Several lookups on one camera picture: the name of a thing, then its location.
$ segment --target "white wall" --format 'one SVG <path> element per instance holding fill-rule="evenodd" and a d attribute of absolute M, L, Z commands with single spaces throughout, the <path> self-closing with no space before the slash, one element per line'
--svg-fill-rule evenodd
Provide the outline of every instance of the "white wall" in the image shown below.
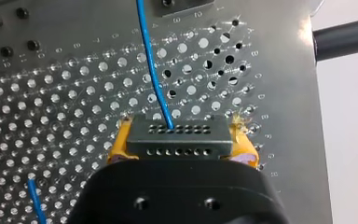
<path fill-rule="evenodd" d="M 358 0 L 326 0 L 314 30 L 358 21 Z M 358 223 L 358 54 L 318 64 L 324 144 L 335 224 Z"/>

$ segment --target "blue cable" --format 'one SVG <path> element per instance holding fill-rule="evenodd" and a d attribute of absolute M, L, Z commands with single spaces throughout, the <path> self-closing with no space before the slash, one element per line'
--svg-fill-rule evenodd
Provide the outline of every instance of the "blue cable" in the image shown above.
<path fill-rule="evenodd" d="M 156 93 L 159 105 L 161 106 L 162 115 L 164 116 L 165 121 L 167 122 L 167 126 L 169 129 L 173 129 L 173 121 L 172 121 L 170 109 L 167 107 L 167 103 L 165 102 L 164 99 L 164 94 L 162 93 L 161 88 L 158 85 L 158 75 L 156 73 L 156 69 L 154 66 L 155 63 L 153 59 L 153 49 L 150 43 L 149 32 L 147 30 L 144 0 L 136 0 L 136 6 L 138 7 L 139 24 L 141 26 L 142 38 L 145 44 L 146 59 L 153 83 L 153 89 Z"/>
<path fill-rule="evenodd" d="M 39 219 L 40 224 L 47 224 L 46 216 L 42 211 L 42 206 L 39 201 L 39 197 L 37 197 L 36 193 L 36 184 L 33 179 L 29 179 L 28 182 L 28 190 L 30 192 L 30 196 L 32 201 L 34 202 L 34 210 L 36 211 L 37 218 Z"/>

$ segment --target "black metal rod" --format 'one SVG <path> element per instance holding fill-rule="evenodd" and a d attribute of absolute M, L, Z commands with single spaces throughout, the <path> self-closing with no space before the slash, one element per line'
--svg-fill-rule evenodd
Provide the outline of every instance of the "black metal rod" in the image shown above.
<path fill-rule="evenodd" d="M 316 61 L 358 53 L 358 21 L 313 32 Z"/>

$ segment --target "metal panel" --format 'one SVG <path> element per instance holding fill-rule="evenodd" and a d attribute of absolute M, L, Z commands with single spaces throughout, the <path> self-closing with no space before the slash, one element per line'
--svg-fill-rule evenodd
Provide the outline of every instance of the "metal panel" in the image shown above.
<path fill-rule="evenodd" d="M 309 16 L 317 1 L 216 0 L 162 18 L 150 2 L 172 115 L 240 112 L 293 223 L 331 223 Z M 16 16 L 18 7 L 28 20 Z M 0 1 L 0 18 L 0 48 L 14 51 L 0 56 L 0 220 L 36 220 L 25 188 L 35 176 L 49 220 L 65 222 L 105 164 L 117 121 L 161 118 L 135 2 Z M 28 40 L 41 50 L 28 50 Z"/>

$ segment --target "aluminum plate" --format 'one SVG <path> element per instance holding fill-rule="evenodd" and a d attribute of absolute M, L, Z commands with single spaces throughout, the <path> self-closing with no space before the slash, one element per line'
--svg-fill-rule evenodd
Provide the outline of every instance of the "aluminum plate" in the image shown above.
<path fill-rule="evenodd" d="M 310 2 L 215 0 L 164 17 L 145 5 L 173 117 L 247 117 L 293 223 L 319 224 L 332 218 Z M 0 48 L 13 48 L 0 56 L 0 223 L 36 223 L 29 177 L 48 221 L 64 223 L 105 165 L 117 121 L 161 118 L 135 1 L 0 1 L 0 19 Z"/>

